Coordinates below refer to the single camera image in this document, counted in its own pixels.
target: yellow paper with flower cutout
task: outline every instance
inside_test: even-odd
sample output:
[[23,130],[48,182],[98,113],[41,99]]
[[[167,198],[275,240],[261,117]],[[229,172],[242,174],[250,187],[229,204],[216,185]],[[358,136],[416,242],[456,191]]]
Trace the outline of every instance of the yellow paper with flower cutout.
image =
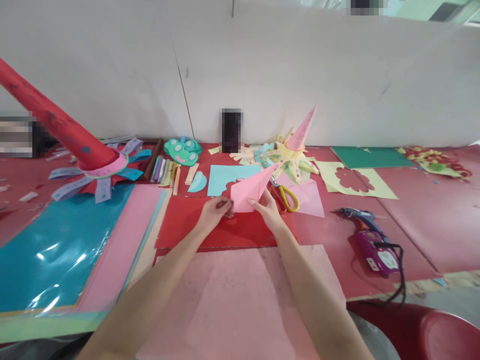
[[375,169],[352,170],[336,161],[315,161],[315,164],[330,193],[398,200]]

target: green cardboard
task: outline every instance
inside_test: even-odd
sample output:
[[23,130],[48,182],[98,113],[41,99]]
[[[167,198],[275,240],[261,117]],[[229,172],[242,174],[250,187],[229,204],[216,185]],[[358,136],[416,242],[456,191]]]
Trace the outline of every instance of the green cardboard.
[[416,166],[393,147],[332,146],[331,149],[349,169]]

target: scissors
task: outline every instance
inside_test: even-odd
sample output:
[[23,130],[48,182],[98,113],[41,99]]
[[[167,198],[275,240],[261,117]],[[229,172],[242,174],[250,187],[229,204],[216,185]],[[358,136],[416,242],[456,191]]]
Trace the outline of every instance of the scissors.
[[[273,176],[270,178],[270,183],[270,194],[276,201],[276,204],[278,206],[278,212],[280,214],[285,214],[287,210],[292,213],[296,212],[299,209],[300,204],[294,193],[288,190],[285,186],[280,185]],[[287,193],[293,200],[294,208],[290,207],[285,193]]]

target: blue semicircle paper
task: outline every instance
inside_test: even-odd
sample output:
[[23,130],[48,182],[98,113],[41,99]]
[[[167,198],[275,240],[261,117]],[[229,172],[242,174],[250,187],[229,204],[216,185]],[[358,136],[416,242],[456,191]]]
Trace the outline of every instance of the blue semicircle paper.
[[197,171],[188,188],[189,193],[197,193],[207,185],[207,178],[201,171]]

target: paper cone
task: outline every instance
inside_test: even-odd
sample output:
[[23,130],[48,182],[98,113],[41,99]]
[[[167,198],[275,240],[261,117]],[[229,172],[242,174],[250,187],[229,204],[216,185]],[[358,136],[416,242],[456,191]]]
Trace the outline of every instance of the paper cone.
[[84,170],[113,163],[118,155],[33,87],[0,58],[0,84],[48,129],[79,161]]
[[309,133],[310,123],[314,117],[315,110],[317,110],[317,105],[310,111],[306,116],[305,120],[300,124],[298,129],[293,133],[293,135],[288,139],[285,146],[291,151],[301,151],[304,148],[305,138]]
[[233,211],[236,213],[249,213],[254,208],[248,203],[249,199],[259,201],[274,171],[279,167],[275,163],[266,169],[233,184],[230,188],[230,198],[233,200]]

